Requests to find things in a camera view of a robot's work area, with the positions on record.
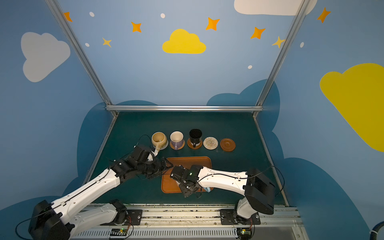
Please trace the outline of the multicolour woven coaster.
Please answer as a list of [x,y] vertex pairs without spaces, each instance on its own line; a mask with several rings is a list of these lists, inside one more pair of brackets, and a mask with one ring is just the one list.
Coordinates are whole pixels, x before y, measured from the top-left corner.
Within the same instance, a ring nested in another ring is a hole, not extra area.
[[215,150],[218,147],[219,142],[214,137],[207,137],[204,139],[203,145],[207,150]]

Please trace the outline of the rattan woven coaster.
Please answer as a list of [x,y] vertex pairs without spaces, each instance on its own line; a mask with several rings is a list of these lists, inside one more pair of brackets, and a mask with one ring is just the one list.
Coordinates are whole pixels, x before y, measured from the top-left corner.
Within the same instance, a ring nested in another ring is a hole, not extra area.
[[181,150],[183,147],[185,146],[185,141],[181,141],[181,142],[173,142],[171,141],[170,142],[170,147],[173,149],[173,150]]

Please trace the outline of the grey woven coaster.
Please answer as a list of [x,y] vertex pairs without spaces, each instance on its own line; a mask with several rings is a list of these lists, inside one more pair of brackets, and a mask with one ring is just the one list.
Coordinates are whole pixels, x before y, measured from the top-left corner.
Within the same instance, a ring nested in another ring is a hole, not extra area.
[[168,141],[166,141],[166,142],[161,142],[161,143],[157,143],[156,146],[155,146],[155,148],[156,148],[157,150],[161,151],[161,150],[166,149],[167,146],[168,146],[168,144],[169,144]]

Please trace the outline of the lavender mug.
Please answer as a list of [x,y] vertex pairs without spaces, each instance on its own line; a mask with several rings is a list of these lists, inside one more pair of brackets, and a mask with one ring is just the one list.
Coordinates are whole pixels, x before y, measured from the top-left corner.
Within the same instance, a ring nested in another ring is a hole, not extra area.
[[173,141],[173,142],[181,142],[181,141],[184,141],[184,135],[182,132],[180,131],[175,131],[173,133],[171,133],[170,135],[170,141]]

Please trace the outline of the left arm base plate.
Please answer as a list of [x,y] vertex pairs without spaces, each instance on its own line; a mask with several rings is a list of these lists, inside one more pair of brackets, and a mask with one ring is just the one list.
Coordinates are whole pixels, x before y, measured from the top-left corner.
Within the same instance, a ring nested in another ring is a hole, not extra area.
[[142,210],[119,211],[112,222],[102,224],[102,226],[138,226],[141,223],[142,213]]

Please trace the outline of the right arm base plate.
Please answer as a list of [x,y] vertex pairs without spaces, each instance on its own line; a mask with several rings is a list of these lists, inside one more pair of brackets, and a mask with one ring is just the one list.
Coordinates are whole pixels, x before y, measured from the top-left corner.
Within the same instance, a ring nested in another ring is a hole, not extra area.
[[222,225],[260,225],[259,213],[254,213],[249,219],[237,216],[234,209],[221,209],[220,220]]

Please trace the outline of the cream yellow mug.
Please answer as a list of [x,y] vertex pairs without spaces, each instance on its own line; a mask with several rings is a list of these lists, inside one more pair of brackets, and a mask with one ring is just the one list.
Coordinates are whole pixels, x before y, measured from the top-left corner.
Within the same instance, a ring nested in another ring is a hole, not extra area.
[[152,135],[152,144],[155,148],[157,143],[166,142],[168,141],[167,136],[162,132],[156,132]]

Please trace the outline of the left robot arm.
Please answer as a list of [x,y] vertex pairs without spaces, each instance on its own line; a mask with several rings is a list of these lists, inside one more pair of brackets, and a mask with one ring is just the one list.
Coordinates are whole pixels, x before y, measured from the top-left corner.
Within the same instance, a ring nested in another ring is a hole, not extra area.
[[34,240],[69,240],[95,226],[127,218],[126,207],[118,201],[84,212],[94,200],[137,175],[153,179],[174,165],[144,146],[110,163],[101,174],[77,190],[51,203],[42,201],[34,207],[28,232]]

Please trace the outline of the brown wooden coaster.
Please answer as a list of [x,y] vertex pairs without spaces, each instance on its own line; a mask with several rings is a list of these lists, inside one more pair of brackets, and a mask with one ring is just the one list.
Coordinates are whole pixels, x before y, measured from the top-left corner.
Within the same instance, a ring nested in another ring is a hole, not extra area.
[[192,150],[197,150],[197,149],[201,148],[202,145],[203,145],[202,142],[200,142],[200,143],[197,144],[197,145],[194,145],[194,144],[191,143],[190,139],[188,139],[187,144],[188,144],[188,147],[189,147],[190,149],[192,149]]
[[220,141],[220,147],[224,152],[232,152],[236,148],[236,143],[232,139],[225,138]]

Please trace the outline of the black mug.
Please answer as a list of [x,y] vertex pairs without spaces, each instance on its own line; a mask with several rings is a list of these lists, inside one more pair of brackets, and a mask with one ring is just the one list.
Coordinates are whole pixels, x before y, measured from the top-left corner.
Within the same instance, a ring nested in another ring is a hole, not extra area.
[[189,136],[191,143],[194,145],[197,145],[202,141],[202,131],[200,129],[190,130]]

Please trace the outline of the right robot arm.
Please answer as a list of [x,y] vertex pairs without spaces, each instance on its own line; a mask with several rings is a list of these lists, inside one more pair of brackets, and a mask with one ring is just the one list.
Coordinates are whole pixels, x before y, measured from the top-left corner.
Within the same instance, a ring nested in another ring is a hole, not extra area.
[[234,210],[235,218],[249,219],[256,213],[274,214],[275,185],[260,170],[217,171],[200,165],[190,169],[175,166],[170,178],[178,183],[184,197],[202,189],[222,189],[243,196]]

